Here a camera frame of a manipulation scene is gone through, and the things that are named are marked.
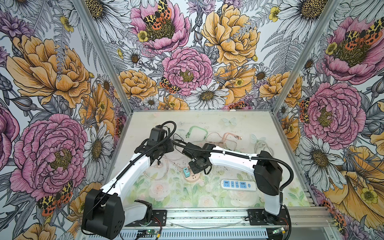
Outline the teal charger plug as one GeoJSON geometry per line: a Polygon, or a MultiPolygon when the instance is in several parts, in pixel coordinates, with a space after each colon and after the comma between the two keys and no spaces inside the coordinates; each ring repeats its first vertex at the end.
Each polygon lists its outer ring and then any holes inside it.
{"type": "Polygon", "coordinates": [[[191,176],[191,172],[189,168],[184,168],[183,169],[184,177],[187,179],[191,176]]]}

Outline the white blue power strip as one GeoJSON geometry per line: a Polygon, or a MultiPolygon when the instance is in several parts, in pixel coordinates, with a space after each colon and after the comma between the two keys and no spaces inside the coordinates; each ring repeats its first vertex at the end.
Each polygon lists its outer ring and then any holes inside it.
{"type": "Polygon", "coordinates": [[[246,192],[255,192],[257,190],[257,186],[255,182],[250,181],[241,181],[241,180],[221,180],[221,187],[224,190],[231,191],[246,191],[246,192]]]}

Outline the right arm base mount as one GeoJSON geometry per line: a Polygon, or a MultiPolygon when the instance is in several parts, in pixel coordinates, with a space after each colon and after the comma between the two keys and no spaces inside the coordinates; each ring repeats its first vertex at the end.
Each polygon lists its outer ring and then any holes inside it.
{"type": "Polygon", "coordinates": [[[288,225],[288,214],[284,209],[275,216],[266,212],[264,209],[248,209],[245,221],[248,221],[251,226],[281,226],[288,225]]]}

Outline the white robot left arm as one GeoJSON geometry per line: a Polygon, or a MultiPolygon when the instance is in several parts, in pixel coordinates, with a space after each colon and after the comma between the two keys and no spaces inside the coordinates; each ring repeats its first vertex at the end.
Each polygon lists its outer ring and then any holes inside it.
{"type": "Polygon", "coordinates": [[[175,131],[176,127],[171,130],[167,123],[152,128],[149,138],[135,149],[127,165],[99,190],[87,193],[81,224],[84,235],[113,240],[126,225],[152,221],[152,204],[135,200],[127,205],[124,200],[140,176],[164,154],[174,150],[171,136],[175,131]]]}

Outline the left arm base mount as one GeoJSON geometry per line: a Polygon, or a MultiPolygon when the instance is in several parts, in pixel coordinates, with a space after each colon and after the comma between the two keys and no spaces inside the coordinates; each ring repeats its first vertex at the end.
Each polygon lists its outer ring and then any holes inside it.
{"type": "Polygon", "coordinates": [[[125,227],[165,227],[167,214],[167,210],[152,210],[151,217],[127,224],[125,227]]]}

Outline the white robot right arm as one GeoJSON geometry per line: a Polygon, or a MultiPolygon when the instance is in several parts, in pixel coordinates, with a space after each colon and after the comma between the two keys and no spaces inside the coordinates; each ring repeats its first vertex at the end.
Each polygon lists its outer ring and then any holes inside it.
{"type": "Polygon", "coordinates": [[[264,194],[262,220],[268,225],[276,225],[283,205],[283,190],[294,179],[290,165],[272,157],[269,152],[245,154],[230,151],[214,144],[203,147],[191,143],[179,145],[182,154],[191,161],[189,166],[193,173],[210,173],[212,166],[222,166],[254,175],[256,187],[264,194]]]}

